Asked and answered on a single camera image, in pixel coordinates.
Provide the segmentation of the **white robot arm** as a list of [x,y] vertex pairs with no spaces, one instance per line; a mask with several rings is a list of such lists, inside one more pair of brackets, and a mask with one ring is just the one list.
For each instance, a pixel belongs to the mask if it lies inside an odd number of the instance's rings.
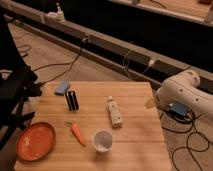
[[156,104],[167,109],[172,102],[179,102],[213,120],[213,95],[198,89],[200,81],[200,76],[193,70],[167,78],[155,92]]

